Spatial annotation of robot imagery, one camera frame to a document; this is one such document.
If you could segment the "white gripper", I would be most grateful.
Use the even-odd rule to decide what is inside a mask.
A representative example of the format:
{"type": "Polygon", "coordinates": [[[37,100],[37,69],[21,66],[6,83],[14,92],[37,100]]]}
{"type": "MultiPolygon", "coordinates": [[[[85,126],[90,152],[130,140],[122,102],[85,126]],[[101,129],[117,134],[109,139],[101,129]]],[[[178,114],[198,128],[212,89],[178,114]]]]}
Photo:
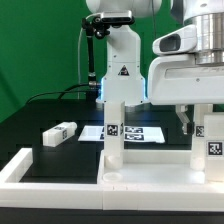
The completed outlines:
{"type": "Polygon", "coordinates": [[[148,97],[153,105],[176,105],[183,134],[192,135],[187,105],[224,104],[224,66],[196,65],[192,54],[158,57],[149,67],[148,97]]]}

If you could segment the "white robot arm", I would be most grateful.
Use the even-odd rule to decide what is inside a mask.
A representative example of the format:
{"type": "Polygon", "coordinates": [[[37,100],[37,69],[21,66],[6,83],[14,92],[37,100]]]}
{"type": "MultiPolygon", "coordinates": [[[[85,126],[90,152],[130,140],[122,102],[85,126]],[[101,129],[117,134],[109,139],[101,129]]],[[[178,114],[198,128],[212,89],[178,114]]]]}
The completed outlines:
{"type": "Polygon", "coordinates": [[[123,101],[127,107],[174,105],[188,131],[182,109],[224,103],[224,0],[171,0],[171,14],[184,27],[156,39],[157,58],[148,77],[140,73],[141,39],[130,25],[158,12],[162,0],[86,0],[93,34],[107,39],[107,72],[99,104],[123,101]]]}

